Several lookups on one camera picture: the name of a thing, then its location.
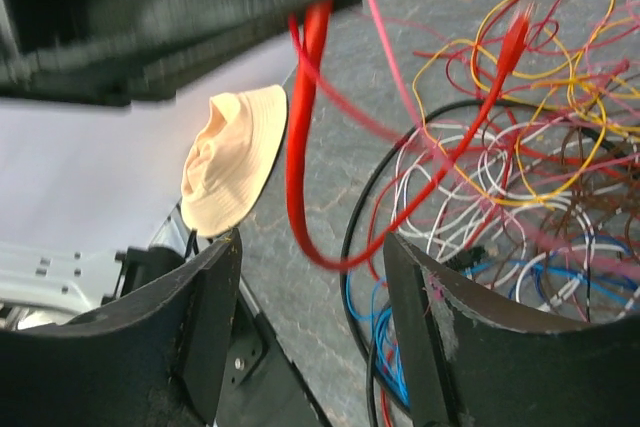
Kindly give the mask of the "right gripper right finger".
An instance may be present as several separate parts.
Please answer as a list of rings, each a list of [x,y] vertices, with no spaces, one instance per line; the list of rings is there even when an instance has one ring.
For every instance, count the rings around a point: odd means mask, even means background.
[[[639,319],[589,324],[511,301],[397,234],[386,281],[416,426],[635,426]]]

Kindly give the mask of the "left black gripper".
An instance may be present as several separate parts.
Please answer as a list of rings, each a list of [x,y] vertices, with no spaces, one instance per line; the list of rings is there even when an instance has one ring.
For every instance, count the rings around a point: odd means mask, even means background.
[[[169,100],[316,1],[1,0],[1,93],[110,107]]]

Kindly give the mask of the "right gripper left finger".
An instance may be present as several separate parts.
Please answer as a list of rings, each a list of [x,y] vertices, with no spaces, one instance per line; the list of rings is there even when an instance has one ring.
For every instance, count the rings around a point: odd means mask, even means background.
[[[2,425],[212,425],[241,262],[232,229],[183,266],[65,325],[2,332]]]

